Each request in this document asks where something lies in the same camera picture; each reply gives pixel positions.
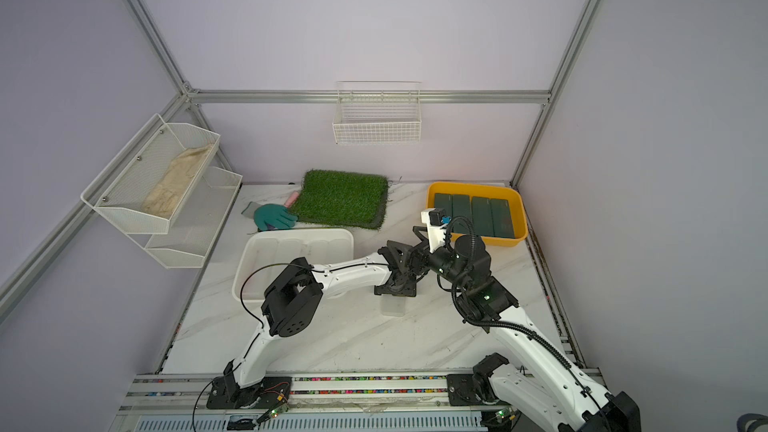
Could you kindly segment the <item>clear pencil case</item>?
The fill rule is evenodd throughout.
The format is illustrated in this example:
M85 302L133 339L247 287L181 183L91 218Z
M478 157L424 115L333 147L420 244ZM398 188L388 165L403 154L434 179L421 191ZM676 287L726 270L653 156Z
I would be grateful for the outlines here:
M385 317L403 317L406 313L406 297L382 295L380 297L380 313Z

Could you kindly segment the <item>yellow plastic storage box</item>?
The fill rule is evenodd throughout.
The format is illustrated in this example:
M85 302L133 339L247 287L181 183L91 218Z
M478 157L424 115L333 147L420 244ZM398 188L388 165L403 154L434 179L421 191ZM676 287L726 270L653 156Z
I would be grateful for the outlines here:
M509 187L435 182L427 207L443 208L451 218L466 217L486 245L515 247L529 235L522 197Z

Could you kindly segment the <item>white plastic storage box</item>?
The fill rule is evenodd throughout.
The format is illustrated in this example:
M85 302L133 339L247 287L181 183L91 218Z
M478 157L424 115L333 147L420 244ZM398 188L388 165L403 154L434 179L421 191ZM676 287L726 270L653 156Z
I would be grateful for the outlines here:
M310 264L325 265L352 260L354 237L341 228L300 228L284 231L258 232L245 245L232 284L236 301L260 305L264 291L296 258L304 257Z

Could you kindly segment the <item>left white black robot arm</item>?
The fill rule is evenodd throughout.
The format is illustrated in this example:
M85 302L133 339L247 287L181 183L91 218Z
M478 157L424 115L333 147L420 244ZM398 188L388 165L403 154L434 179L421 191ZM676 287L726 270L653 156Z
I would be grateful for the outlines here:
M378 295L413 297L416 284L428 271L429 247L389 241L378 251L336 264L312 264L299 257L264 290L260 308L248 314L257 328L243 351L223 371L231 392L258 386L275 361L274 343L303 332L325 298L371 287Z

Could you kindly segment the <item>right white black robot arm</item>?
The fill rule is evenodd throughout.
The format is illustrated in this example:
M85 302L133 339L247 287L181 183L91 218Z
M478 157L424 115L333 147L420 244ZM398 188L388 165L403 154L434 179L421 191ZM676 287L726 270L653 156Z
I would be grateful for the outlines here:
M639 431L641 414L626 393L611 393L560 352L519 301L491 273L482 239L456 240L448 225L416 226L420 242L410 254L418 272L430 270L450 284L461 319L494 337L506 350L473 369L473 393L520 409L547 431Z

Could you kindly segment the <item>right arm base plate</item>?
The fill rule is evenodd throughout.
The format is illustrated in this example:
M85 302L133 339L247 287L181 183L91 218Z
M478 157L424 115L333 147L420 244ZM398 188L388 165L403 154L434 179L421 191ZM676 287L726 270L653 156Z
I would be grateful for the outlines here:
M448 402L451 406L518 406L518 399L510 392L502 391L503 379L508 379L508 376L499 373L491 376L448 374Z

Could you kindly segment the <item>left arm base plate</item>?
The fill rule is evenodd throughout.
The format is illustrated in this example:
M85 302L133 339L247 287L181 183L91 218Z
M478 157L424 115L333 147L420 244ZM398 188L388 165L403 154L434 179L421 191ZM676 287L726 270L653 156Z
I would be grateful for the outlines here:
M216 377L206 402L206 408L223 409L274 409L289 399L291 377L265 377L249 387L240 387L231 377Z

